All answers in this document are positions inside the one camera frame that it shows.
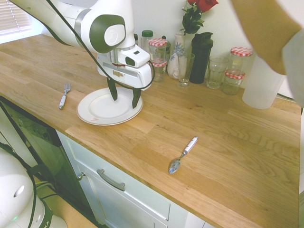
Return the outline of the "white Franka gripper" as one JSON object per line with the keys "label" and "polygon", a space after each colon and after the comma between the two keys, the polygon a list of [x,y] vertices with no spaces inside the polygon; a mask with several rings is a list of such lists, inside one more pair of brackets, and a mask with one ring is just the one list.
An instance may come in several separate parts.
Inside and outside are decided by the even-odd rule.
{"label": "white Franka gripper", "polygon": [[147,86],[152,80],[152,71],[150,66],[148,64],[144,64],[139,68],[131,66],[115,66],[112,62],[110,62],[106,54],[98,54],[97,61],[105,72],[111,78],[113,78],[111,79],[108,77],[107,84],[114,101],[116,101],[118,98],[115,80],[127,86],[134,87],[132,89],[132,107],[134,109],[137,106],[141,96],[141,89],[138,88]]}

